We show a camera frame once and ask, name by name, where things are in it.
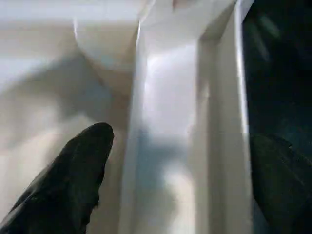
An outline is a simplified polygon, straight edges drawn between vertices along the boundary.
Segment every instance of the white plastic panel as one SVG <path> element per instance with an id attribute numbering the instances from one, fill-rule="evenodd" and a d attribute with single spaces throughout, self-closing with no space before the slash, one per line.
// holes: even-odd
<path id="1" fill-rule="evenodd" d="M 240 4 L 205 4 L 140 27 L 120 234 L 251 230 Z"/>
<path id="2" fill-rule="evenodd" d="M 88 233 L 116 233 L 128 97 L 103 85 L 76 44 L 72 24 L 0 26 L 0 50 L 0 220 L 67 141 L 106 121 L 115 141 L 100 188 L 102 205 Z"/>

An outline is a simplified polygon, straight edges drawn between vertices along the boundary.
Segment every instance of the white plastic surface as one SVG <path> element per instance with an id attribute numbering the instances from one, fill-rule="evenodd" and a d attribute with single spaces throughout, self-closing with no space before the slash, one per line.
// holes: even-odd
<path id="1" fill-rule="evenodd" d="M 0 220 L 67 141 L 106 121 L 115 141 L 88 233 L 117 233 L 129 97 L 103 85 L 72 25 L 5 25 L 0 50 Z"/>
<path id="2" fill-rule="evenodd" d="M 0 219 L 66 141 L 106 121 L 116 139 L 88 233 L 249 233 L 240 4 L 145 3 L 0 6 Z"/>
<path id="3" fill-rule="evenodd" d="M 119 234 L 250 233 L 240 27 L 232 1 L 142 22 Z"/>

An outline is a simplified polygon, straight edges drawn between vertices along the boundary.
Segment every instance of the black object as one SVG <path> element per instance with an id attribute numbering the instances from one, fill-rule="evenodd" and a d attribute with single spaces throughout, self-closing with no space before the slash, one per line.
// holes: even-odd
<path id="1" fill-rule="evenodd" d="M 243 22 L 253 195 L 274 234 L 312 233 L 311 0 L 255 0 Z"/>
<path id="2" fill-rule="evenodd" d="M 0 234 L 83 234 L 114 139 L 97 123 L 70 140 L 31 183 L 0 226 Z"/>
<path id="3" fill-rule="evenodd" d="M 312 163 L 285 140 L 251 136 L 253 194 L 275 233 L 312 233 Z"/>

